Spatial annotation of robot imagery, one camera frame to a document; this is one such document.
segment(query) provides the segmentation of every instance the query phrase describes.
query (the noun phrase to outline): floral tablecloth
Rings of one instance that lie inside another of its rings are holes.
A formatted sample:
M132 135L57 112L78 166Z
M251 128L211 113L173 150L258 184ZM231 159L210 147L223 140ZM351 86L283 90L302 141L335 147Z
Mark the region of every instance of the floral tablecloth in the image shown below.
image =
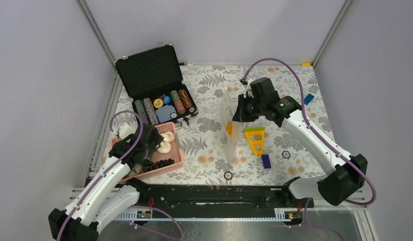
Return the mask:
M261 157L255 156L245 138L241 135L236 150L237 158L226 160L225 130L218 117L218 106L224 91L237 101L244 86L239 80L247 66L181 66L183 83L193 97L199 114L190 119L188 126L177 130L180 147L184 153L183 168L157 177L145 179L147 183L157 184L233 184L233 185L277 185L289 179L323 175L323 171L313 156L291 135L273 122L261 117L248 127L265 127L264 153L270 157L271 169L264 169ZM321 92L312 67L294 66L299 75L305 96L314 95L307 106L310 118L330 137L331 125L325 110ZM292 96L300 103L300 92L296 79L284 66L256 66L249 78L268 77L281 97ZM131 100L124 88L119 97L116 112L132 110ZM116 124L131 122L133 116L122 114ZM109 135L108 143L114 136ZM104 156L108 156L109 144ZM283 151L290 153L289 158L282 156ZM233 178L227 181L224 173L230 171Z

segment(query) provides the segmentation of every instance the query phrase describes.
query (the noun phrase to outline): pink plastic tray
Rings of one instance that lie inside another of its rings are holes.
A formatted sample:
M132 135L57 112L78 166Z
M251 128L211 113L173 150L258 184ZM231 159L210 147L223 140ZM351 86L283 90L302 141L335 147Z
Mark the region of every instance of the pink plastic tray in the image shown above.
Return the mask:
M173 133L177 133L177 130L175 129L175 125L172 122L167 122L164 124L160 124L155 126L158 129L159 133L165 133L165 132L173 132ZM154 176L158 176L167 172L172 172L175 171L179 168L183 167L183 160L184 160L184 156L183 156L183 150L178 148L178 143L177 143L177 138L175 138L172 142L171 142L171 151L167 154L161 154L159 152L155 152L153 153L152 157L150 158L150 160L152 162L159 162L160 160L166 160L166 159L173 159L174 160L174 164L163 167L163 168L158 168L156 170L150 171L150 172L145 172L145 173L141 173L139 175L133 176L136 177L140 180L145 179L145 178L149 178L149 177L154 177ZM122 179L120 182L125 182L133 177L128 177L125 179Z

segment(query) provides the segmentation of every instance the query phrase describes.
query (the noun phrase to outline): open case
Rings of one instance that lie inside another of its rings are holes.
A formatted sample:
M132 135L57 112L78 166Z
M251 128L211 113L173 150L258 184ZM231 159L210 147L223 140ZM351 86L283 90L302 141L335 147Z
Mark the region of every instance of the open case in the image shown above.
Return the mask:
M179 127L183 121L189 124L188 120L197 115L196 104L182 83L183 75L172 45L124 56L115 66L134 111L148 124L174 122Z

